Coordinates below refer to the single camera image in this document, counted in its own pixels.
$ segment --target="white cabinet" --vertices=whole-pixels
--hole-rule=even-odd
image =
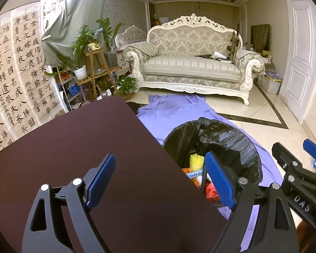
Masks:
[[[122,70],[118,71],[117,75],[123,75],[130,70],[129,62],[123,60],[122,53],[117,54],[118,65],[122,67]]]

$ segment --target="wooden plant stand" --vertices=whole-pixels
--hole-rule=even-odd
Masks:
[[[123,98],[123,96],[118,92],[117,86],[115,84],[114,79],[111,76],[111,73],[116,72],[118,70],[121,70],[121,67],[113,67],[113,68],[109,68],[108,64],[106,63],[105,57],[104,57],[104,53],[103,53],[104,49],[99,49],[99,50],[94,50],[94,51],[88,51],[85,53],[86,55],[86,60],[87,60],[87,70],[90,71],[90,77],[88,77],[87,79],[83,80],[83,81],[79,81],[77,82],[77,84],[79,86],[87,83],[87,82],[91,82],[92,83],[92,87],[93,87],[93,96],[90,96],[91,101],[96,100],[97,99],[97,92],[96,92],[96,79],[108,75],[109,79],[115,89],[115,95],[118,95],[120,97]],[[103,64],[100,61],[100,58],[98,57],[98,54],[101,55]],[[95,56],[97,63],[100,67],[100,69],[103,69],[103,65],[105,66],[105,72],[95,75],[94,73],[94,60],[93,60],[93,56]]]

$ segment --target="calligraphy scroll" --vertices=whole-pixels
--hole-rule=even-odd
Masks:
[[[0,22],[0,150],[61,110],[56,83],[44,75],[39,10],[15,10]]]

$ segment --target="blanket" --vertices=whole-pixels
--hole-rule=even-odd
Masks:
[[[134,47],[148,56],[154,56],[158,52],[158,47],[154,44],[151,44],[151,43],[130,44],[128,46]]]
[[[141,107],[138,110],[137,116],[160,144],[163,144],[164,139],[175,127],[185,122],[197,120],[200,117],[219,120],[238,128],[229,120],[215,113],[215,111],[206,103],[204,97],[176,94],[165,96],[150,95],[149,103],[149,105]],[[272,182],[281,184],[283,178],[272,156],[244,130],[240,128],[238,129],[250,138],[260,155],[263,172],[263,180],[260,185],[268,187]],[[219,212],[228,219],[230,215],[230,209],[228,207],[219,208]],[[258,206],[254,206],[245,237],[241,243],[242,251],[246,250],[249,246],[257,214]]]
[[[253,52],[253,51],[249,51],[249,50],[240,49],[237,51],[237,53],[235,55],[235,60],[240,60],[241,58],[245,57],[248,54],[258,54],[258,53]]]

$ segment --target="orange plastic bag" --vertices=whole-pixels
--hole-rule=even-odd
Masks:
[[[206,198],[208,198],[210,202],[220,200],[217,190],[215,189],[212,182],[208,185],[208,187],[206,187]]]
[[[183,171],[184,173],[190,173],[190,172],[192,172],[190,168],[183,168],[182,171]],[[191,179],[191,181],[193,182],[193,184],[194,184],[196,187],[198,187],[198,188],[200,187],[199,182],[196,180],[196,178]]]

